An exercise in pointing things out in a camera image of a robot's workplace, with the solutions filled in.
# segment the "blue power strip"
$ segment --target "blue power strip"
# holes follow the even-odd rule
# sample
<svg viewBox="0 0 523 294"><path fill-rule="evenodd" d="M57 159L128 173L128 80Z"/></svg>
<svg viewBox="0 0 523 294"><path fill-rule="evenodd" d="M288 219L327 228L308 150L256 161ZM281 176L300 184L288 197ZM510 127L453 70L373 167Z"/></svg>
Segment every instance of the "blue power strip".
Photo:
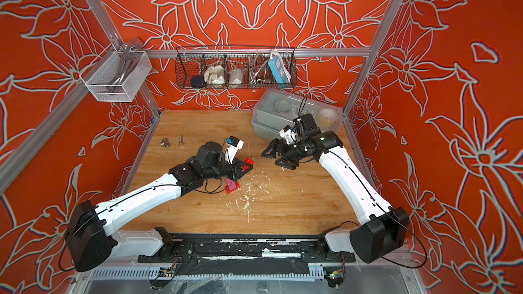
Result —
<svg viewBox="0 0 523 294"><path fill-rule="evenodd" d="M285 88L287 83L290 83L290 74L285 69L284 61L279 55L272 55L269 58L269 67L274 75L274 79L280 85L280 88Z"/></svg>

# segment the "white wire basket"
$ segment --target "white wire basket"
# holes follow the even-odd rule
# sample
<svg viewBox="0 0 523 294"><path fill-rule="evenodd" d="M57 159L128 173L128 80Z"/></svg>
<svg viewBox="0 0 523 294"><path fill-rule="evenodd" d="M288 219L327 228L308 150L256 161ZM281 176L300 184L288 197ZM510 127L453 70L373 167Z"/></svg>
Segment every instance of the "white wire basket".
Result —
<svg viewBox="0 0 523 294"><path fill-rule="evenodd" d="M114 51L109 52L108 55L108 59L85 82L87 89L95 96L97 101L132 102L152 68L147 53L143 51L129 53L129 58L140 56L140 59L130 74L117 84L115 84L115 79L117 78L120 57Z"/></svg>

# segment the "black motor housing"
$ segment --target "black motor housing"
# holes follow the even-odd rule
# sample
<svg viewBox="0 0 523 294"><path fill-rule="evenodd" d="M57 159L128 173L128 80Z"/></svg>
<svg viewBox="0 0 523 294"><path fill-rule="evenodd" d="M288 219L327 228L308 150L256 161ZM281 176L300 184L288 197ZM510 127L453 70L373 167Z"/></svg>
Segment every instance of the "black motor housing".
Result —
<svg viewBox="0 0 523 294"><path fill-rule="evenodd" d="M350 243L363 262L371 263L401 247L408 227L409 215L400 207L351 231Z"/></svg>
<svg viewBox="0 0 523 294"><path fill-rule="evenodd" d="M91 270L104 262L117 244L105 235L103 224L89 200L76 206L65 232L65 241L74 266L80 272Z"/></svg>

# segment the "clear plastic lid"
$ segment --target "clear plastic lid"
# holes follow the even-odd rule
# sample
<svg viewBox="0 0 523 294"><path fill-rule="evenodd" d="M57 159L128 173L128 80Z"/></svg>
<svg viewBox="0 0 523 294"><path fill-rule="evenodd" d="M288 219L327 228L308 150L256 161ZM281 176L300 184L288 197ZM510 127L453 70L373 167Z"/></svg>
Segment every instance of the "clear plastic lid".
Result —
<svg viewBox="0 0 523 294"><path fill-rule="evenodd" d="M252 122L278 133L286 125L294 125L292 121L300 114L301 105L301 115L312 114L322 132L338 131L343 114L341 108L312 99L307 99L303 105L303 99L303 96L268 89L254 107Z"/></svg>

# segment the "metal bolt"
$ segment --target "metal bolt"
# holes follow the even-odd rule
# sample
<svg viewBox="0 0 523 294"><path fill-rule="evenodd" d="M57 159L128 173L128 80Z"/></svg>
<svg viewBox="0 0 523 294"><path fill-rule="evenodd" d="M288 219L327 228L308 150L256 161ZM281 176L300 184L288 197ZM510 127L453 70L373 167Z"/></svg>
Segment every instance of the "metal bolt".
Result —
<svg viewBox="0 0 523 294"><path fill-rule="evenodd" d="M160 145L164 148L168 148L171 144L169 143L169 139L165 138L165 139L162 139L162 141L160 142Z"/></svg>

